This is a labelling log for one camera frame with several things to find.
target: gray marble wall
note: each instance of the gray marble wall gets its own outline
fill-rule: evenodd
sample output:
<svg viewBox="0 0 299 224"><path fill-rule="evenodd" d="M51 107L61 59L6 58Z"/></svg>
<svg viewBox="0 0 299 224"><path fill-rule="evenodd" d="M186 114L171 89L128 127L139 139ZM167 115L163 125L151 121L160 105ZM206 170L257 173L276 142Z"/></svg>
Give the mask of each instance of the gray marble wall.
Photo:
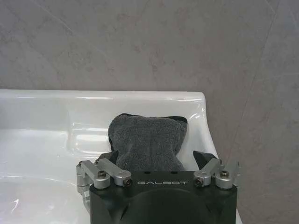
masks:
<svg viewBox="0 0 299 224"><path fill-rule="evenodd" d="M0 88L202 91L245 224L297 224L298 0L0 0Z"/></svg>

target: screw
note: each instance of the screw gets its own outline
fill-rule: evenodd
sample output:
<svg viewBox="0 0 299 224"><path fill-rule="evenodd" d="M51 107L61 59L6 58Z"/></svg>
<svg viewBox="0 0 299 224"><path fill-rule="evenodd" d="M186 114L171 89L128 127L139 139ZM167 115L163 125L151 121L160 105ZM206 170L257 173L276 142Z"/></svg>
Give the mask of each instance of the screw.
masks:
<svg viewBox="0 0 299 224"><path fill-rule="evenodd" d="M130 187L132 185L132 183L133 183L132 179L126 179L123 181L123 185L125 187Z"/></svg>
<svg viewBox="0 0 299 224"><path fill-rule="evenodd" d="M223 170L223 171L220 172L220 176L221 177L228 177L229 176L229 172L226 171L226 170Z"/></svg>
<svg viewBox="0 0 299 224"><path fill-rule="evenodd" d="M201 187L204 184L204 181L201 178L197 178L194 180L194 184L196 187Z"/></svg>
<svg viewBox="0 0 299 224"><path fill-rule="evenodd" d="M105 176L106 176L106 172L104 170L98 172L98 177L105 177Z"/></svg>

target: white sink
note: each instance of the white sink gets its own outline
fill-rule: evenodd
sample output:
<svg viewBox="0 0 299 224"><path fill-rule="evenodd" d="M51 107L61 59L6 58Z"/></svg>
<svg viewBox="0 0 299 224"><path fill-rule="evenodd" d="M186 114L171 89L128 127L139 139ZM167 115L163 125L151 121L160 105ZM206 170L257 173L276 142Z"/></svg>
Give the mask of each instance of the white sink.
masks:
<svg viewBox="0 0 299 224"><path fill-rule="evenodd" d="M200 92L0 90L0 223L89 224L75 166L110 151L121 113L187 118L187 170L198 169L193 150L217 156Z"/></svg>

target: towel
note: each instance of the towel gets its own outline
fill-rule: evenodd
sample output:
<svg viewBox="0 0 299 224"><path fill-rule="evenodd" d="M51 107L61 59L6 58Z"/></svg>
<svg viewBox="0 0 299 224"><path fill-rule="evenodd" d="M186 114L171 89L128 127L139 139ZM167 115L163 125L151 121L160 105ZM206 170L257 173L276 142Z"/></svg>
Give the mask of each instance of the towel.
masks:
<svg viewBox="0 0 299 224"><path fill-rule="evenodd" d="M181 171L176 155L187 131L184 117L142 117L121 114L108 129L112 152L102 154L119 168L129 171Z"/></svg>

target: metal bracket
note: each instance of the metal bracket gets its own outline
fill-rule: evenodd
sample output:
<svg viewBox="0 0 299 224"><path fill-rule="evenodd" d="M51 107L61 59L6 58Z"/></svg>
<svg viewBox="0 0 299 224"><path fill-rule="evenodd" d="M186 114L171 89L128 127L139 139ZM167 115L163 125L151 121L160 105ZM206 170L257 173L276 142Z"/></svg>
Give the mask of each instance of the metal bracket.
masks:
<svg viewBox="0 0 299 224"><path fill-rule="evenodd" d="M225 167L221 160L211 159L201 170L193 174L194 184L197 187L204 187L211 184L211 178L215 175L216 186L221 189L230 189L237 185L237 177L240 176L239 163L229 162Z"/></svg>
<svg viewBox="0 0 299 224"><path fill-rule="evenodd" d="M132 185L131 173L120 169L108 159L96 160L95 164L89 160L81 161L77 166L77 191L83 198L83 204L90 213L89 186L93 183L97 189L110 186L110 177L118 186Z"/></svg>

